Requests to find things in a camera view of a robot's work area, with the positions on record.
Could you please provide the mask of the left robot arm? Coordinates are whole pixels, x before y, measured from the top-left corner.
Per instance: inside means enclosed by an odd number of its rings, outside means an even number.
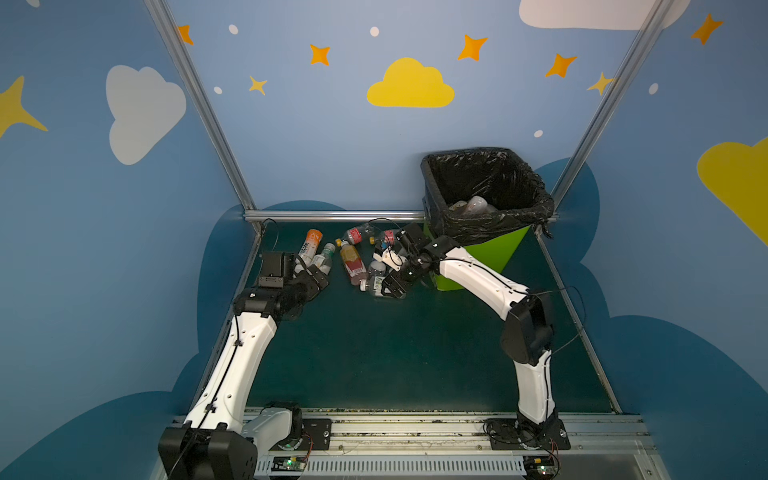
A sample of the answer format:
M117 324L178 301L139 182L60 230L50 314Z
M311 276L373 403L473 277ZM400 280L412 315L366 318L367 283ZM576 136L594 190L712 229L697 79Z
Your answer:
M329 284L316 266L270 272L244 289L219 359L199 399L179 427L165 429L158 453L169 479L251 479L274 447L310 451L300 407L273 402L244 419L258 367L278 324L297 316Z

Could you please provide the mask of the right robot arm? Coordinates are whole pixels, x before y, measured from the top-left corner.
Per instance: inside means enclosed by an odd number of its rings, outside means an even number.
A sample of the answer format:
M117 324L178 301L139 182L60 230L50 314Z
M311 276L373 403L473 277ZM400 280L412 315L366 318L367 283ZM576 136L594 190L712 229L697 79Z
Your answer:
M382 281L382 293L402 298L413 283L435 273L489 306L504 321L502 350L515 364L518 428L531 438L541 436L558 419L550 373L554 328L541 296L492 270L446 235L430 240L406 227L395 238L405 256Z

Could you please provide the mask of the dark red juice bottle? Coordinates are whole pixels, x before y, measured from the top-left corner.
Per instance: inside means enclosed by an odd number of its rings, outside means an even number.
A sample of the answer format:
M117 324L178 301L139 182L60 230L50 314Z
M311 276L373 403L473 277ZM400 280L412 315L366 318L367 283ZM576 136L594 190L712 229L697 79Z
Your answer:
M340 248L341 259L350 283L353 286L359 286L368 276L362 257L356 247L346 240L338 240L337 245Z

